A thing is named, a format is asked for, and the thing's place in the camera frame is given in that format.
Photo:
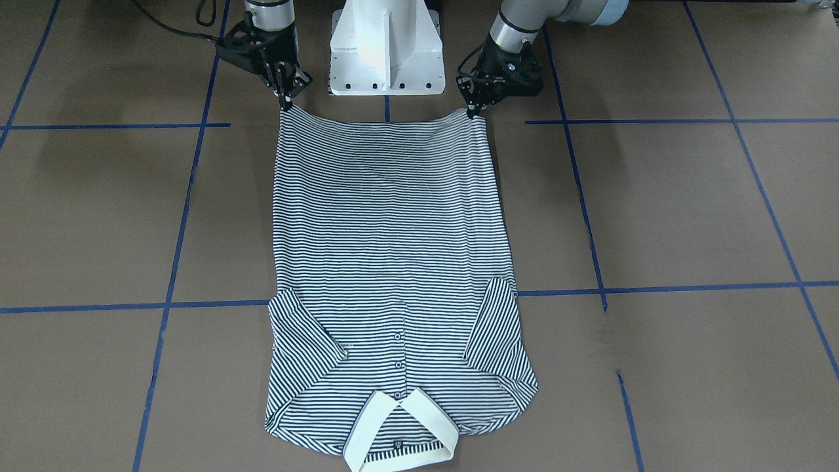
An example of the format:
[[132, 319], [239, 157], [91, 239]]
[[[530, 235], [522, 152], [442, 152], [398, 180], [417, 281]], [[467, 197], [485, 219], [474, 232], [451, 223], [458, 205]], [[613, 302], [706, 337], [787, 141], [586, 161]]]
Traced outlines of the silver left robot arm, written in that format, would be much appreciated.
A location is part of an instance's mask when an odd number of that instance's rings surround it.
[[543, 79], [533, 45], [546, 21], [612, 25], [627, 6], [627, 1], [503, 1], [484, 42], [458, 66], [456, 84], [467, 116], [474, 119], [506, 98], [539, 95]]

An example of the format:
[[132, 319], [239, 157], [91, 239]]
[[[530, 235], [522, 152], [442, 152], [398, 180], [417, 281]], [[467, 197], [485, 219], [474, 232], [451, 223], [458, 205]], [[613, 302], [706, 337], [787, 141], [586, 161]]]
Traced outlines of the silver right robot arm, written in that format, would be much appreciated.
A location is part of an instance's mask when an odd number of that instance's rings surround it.
[[243, 20], [216, 42], [220, 60], [257, 75], [272, 89], [283, 111], [311, 83], [298, 53], [292, 1], [246, 1]]

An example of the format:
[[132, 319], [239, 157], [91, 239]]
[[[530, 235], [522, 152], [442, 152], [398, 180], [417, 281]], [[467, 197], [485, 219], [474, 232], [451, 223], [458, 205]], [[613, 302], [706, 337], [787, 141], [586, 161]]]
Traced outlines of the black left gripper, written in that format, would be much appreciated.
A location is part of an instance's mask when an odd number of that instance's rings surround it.
[[456, 84], [469, 119], [503, 99], [532, 98], [543, 90], [531, 42], [525, 40], [519, 52], [507, 52], [490, 35], [459, 63]]

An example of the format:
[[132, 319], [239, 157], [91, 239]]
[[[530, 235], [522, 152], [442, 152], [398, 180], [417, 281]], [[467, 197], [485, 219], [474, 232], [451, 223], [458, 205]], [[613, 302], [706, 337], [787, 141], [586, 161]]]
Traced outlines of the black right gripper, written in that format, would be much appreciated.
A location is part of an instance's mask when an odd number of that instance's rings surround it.
[[284, 29], [269, 31], [250, 21], [240, 21], [216, 44], [224, 62], [257, 75], [275, 89], [281, 109], [293, 105], [297, 95], [309, 86], [309, 74], [298, 60], [296, 22]]

